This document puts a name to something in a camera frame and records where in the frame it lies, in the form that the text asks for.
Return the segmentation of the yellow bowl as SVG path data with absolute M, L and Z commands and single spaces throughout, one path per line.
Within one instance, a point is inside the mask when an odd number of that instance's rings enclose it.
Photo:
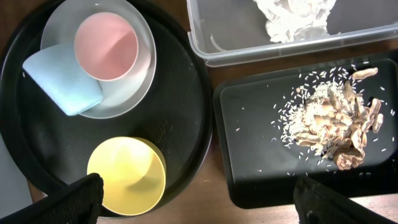
M 143 138 L 115 137 L 92 152 L 87 173 L 103 179 L 103 206 L 118 215 L 152 210 L 166 186 L 166 162 L 155 144 Z

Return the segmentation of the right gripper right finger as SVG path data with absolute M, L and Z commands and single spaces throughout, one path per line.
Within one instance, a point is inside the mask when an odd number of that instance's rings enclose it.
M 385 218 L 307 176 L 297 179 L 294 205 L 300 224 L 390 224 Z

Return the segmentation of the pink cup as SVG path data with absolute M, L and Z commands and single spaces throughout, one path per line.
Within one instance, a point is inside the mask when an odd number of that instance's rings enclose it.
M 73 45 L 82 69 L 103 82 L 133 75 L 150 64 L 149 46 L 127 20 L 112 12 L 86 18 Z

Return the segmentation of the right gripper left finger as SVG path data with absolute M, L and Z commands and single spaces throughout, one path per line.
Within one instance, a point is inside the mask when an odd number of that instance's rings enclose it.
M 95 224 L 101 213 L 103 185 L 99 174 L 89 174 L 2 218 L 1 224 Z

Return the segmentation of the grey round plate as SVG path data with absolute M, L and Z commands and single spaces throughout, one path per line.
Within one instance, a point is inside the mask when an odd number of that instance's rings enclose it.
M 157 65 L 155 40 L 141 12 L 123 0 L 67 0 L 62 2 L 49 17 L 42 33 L 40 48 L 70 44 L 78 26 L 89 16 L 99 12 L 112 12 L 130 23 L 136 31 L 139 51 L 132 70 L 116 81 L 99 85 L 103 92 L 101 103 L 81 113 L 93 119 L 108 119 L 120 116 L 137 106 L 152 85 Z

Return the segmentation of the food scraps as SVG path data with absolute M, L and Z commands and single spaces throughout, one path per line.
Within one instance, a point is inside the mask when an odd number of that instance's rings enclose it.
M 397 110 L 387 92 L 386 64 L 332 67 L 297 75 L 298 84 L 273 105 L 270 125 L 287 149 L 302 147 L 298 157 L 313 152 L 321 164 L 329 160 L 338 170 L 350 170 L 392 147 L 397 137 Z

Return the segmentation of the white napkin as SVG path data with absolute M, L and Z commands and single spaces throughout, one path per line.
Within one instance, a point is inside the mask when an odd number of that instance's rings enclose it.
M 327 19 L 336 0 L 254 0 L 267 18 L 271 42 L 288 43 L 328 36 Z

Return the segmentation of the blue cup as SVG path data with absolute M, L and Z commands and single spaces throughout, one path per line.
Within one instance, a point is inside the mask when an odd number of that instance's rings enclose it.
M 72 44 L 40 50 L 28 57 L 22 68 L 68 116 L 78 115 L 103 100 L 99 83 L 81 68 Z

